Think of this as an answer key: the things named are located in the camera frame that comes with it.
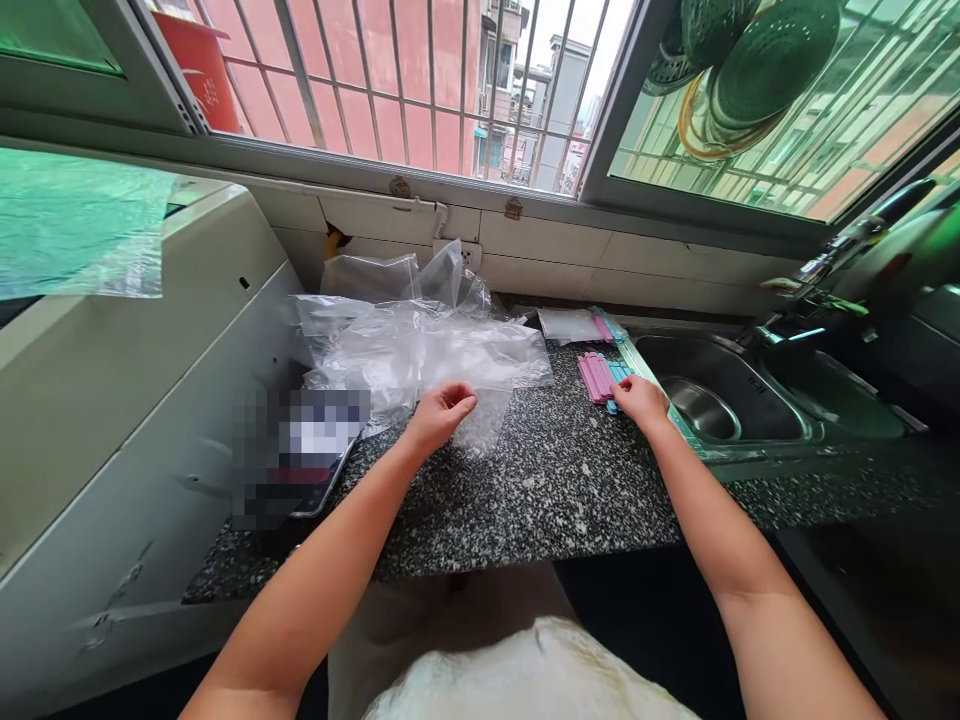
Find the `countertop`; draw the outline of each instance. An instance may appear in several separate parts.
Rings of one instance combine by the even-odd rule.
[[[577,355],[610,346],[548,341],[547,347],[555,384],[513,392],[492,450],[448,444],[427,461],[404,500],[375,578],[624,552],[681,539],[646,440],[626,416],[610,416],[587,400]],[[325,514],[401,429],[357,443]],[[726,475],[737,479],[724,484],[765,530],[960,506],[960,484],[948,462],[915,466],[909,458],[917,453],[894,462],[879,447],[840,454],[779,468],[757,461],[732,473],[727,467]],[[233,530],[228,520],[183,602],[252,598],[322,518],[291,521],[269,537]]]

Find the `faucet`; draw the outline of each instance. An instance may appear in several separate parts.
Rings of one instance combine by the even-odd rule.
[[[745,348],[772,348],[784,342],[804,340],[823,332],[831,324],[831,314],[867,314],[865,308],[822,290],[821,283],[880,242],[890,227],[906,216],[936,186],[937,181],[933,178],[924,178],[907,185],[880,207],[830,240],[823,251],[800,268],[792,278],[773,278],[761,283],[760,286],[765,289],[779,291],[785,306],[764,323],[745,328],[738,342]],[[785,320],[794,321],[800,328],[809,327],[814,321],[823,324],[785,337],[775,330],[775,326]]]

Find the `person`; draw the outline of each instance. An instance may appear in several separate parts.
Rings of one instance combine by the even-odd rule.
[[[766,539],[670,422],[663,392],[634,375],[613,393],[656,455],[750,720],[883,717]],[[696,717],[577,624],[549,564],[370,583],[411,480],[477,402],[461,382],[425,394],[396,444],[250,605],[181,718],[294,718],[328,653],[331,720]]]

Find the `sink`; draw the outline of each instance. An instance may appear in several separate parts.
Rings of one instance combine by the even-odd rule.
[[[900,419],[850,371],[821,350],[812,355],[773,353],[762,367],[797,406],[851,435],[893,440],[904,435]]]
[[[702,335],[649,334],[635,337],[635,345],[658,380],[690,380],[720,398],[736,415],[740,421],[737,440],[719,440],[691,424],[704,442],[795,442],[812,437],[810,423],[721,341]]]

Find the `hand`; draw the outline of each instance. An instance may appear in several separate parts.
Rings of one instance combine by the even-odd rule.
[[[663,391],[639,375],[631,375],[619,385],[611,385],[613,399],[644,430],[658,420],[665,420],[670,410],[670,400]]]
[[[477,394],[465,382],[451,381],[430,388],[407,425],[404,436],[429,457],[443,445],[477,406]]]

